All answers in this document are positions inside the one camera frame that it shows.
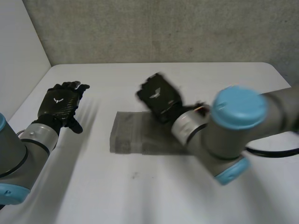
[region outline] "white logo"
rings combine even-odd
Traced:
[[[158,98],[160,96],[160,90],[161,88],[156,89],[156,93],[149,98]]]
[[[63,99],[57,100],[54,98],[54,101],[58,104],[60,101],[63,101]]]

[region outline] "white table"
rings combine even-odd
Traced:
[[[31,194],[0,211],[1,224],[295,224],[299,220],[299,157],[248,155],[252,166],[220,186],[191,156],[119,155],[109,152],[117,111],[144,111],[139,84],[162,71],[185,102],[212,102],[239,84],[268,92],[289,87],[265,63],[142,63],[57,65],[49,70],[9,121],[17,132],[36,119],[46,90],[79,80],[84,93],[77,119],[80,135],[63,129]],[[287,150],[299,138],[284,133],[250,143]]]

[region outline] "gray robot arm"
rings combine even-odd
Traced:
[[[0,204],[19,204],[30,193],[58,134],[45,124],[34,123],[19,139],[2,114],[0,120]]]
[[[75,133],[83,131],[74,115],[88,88],[89,85],[75,81],[48,89],[38,119],[20,138],[0,114],[0,204],[20,204],[26,199],[55,148],[62,127]]]
[[[265,94],[231,86],[220,91],[211,106],[192,108],[183,106],[176,88],[155,74],[141,85],[137,96],[160,123],[170,123],[172,134],[220,184],[234,180],[249,166],[242,155],[245,149],[266,157],[299,152],[265,152],[246,147],[256,139],[299,130],[299,86]],[[205,107],[209,112],[199,113],[198,109]]]

